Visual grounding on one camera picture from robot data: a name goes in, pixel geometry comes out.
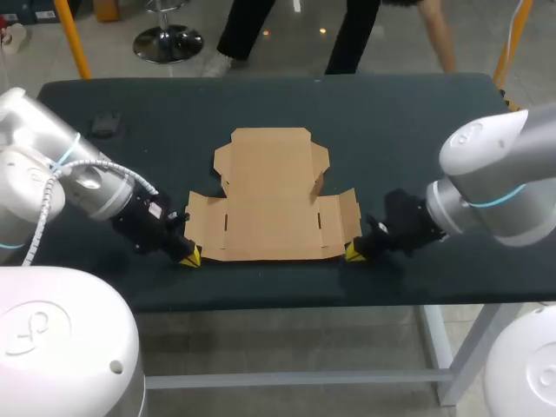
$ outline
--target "person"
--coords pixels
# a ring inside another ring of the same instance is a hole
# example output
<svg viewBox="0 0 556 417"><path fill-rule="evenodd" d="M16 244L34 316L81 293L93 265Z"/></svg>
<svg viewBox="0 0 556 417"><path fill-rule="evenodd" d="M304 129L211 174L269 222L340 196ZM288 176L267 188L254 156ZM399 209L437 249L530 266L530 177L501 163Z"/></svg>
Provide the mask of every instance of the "person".
<svg viewBox="0 0 556 417"><path fill-rule="evenodd" d="M336 37L325 74L354 74L367 46L381 3L412 6L418 4L427 34L445 72L455 72L449 28L441 0L347 0L347 9ZM224 76L232 62L247 61L275 0L234 0L216 53L203 76Z"/></svg>
<svg viewBox="0 0 556 417"><path fill-rule="evenodd" d="M417 3L417 6L427 28L428 40L433 45L442 70L445 73L456 72L452 37L442 11L442 1L422 0Z"/></svg>

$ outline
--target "bar stool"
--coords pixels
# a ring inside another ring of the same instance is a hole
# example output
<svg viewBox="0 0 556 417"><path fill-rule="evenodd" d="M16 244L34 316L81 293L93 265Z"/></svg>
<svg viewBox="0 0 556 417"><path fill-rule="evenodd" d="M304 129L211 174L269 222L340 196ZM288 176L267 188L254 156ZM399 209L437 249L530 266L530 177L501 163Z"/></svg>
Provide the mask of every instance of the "bar stool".
<svg viewBox="0 0 556 417"><path fill-rule="evenodd" d="M151 63L179 63L197 55L202 37L196 30L180 24L169 24L168 12L177 10L189 0L150 0L146 10L158 13L159 26L145 30L133 42L133 51Z"/></svg>

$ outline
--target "dark green table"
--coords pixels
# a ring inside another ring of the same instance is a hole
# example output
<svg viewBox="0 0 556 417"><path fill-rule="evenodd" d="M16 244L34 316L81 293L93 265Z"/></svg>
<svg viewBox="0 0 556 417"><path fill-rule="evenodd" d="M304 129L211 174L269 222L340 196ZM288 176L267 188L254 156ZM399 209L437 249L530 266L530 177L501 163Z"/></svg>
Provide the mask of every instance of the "dark green table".
<svg viewBox="0 0 556 417"><path fill-rule="evenodd" d="M74 81L45 85L39 99L83 133L96 114L121 112L124 136L95 145L178 204L190 190L220 192L213 154L234 129L305 127L330 152L323 194L355 187L362 212L376 215L389 190L423 194L440 177L440 146L460 125L507 111L485 75ZM555 240L506 248L477 230L413 258L192 269L134 255L107 222L67 207L46 228L36 264L97 275L135 312L542 301L556 299Z"/></svg>

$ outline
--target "robotic arm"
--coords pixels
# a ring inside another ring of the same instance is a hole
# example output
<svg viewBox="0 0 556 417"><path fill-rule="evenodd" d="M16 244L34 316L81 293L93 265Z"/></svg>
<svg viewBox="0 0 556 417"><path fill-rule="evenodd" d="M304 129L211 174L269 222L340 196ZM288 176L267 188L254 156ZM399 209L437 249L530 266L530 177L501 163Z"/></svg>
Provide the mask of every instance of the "robotic arm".
<svg viewBox="0 0 556 417"><path fill-rule="evenodd" d="M424 200L396 189L386 219L367 217L368 236L348 247L348 261L386 250L415 249L482 226L508 246L535 243L556 227L556 104L477 119L440 151L446 177Z"/></svg>
<svg viewBox="0 0 556 417"><path fill-rule="evenodd" d="M196 245L180 233L187 216L171 208L169 197L113 163L22 89L0 96L0 131L0 263L29 239L42 209L50 208L50 220L67 198L90 218L111 221L138 253L161 249L173 261L199 266ZM44 188L57 171L59 182L45 203Z"/></svg>

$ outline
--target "black pants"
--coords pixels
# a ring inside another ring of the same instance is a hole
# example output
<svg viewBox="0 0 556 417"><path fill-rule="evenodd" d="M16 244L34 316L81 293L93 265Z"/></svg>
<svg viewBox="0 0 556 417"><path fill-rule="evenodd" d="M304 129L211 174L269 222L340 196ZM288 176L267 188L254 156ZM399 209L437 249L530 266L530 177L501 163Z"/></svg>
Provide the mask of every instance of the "black pants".
<svg viewBox="0 0 556 417"><path fill-rule="evenodd" d="M234 0L217 50L245 61L275 0ZM381 0L347 0L326 74L353 74L367 46Z"/></svg>

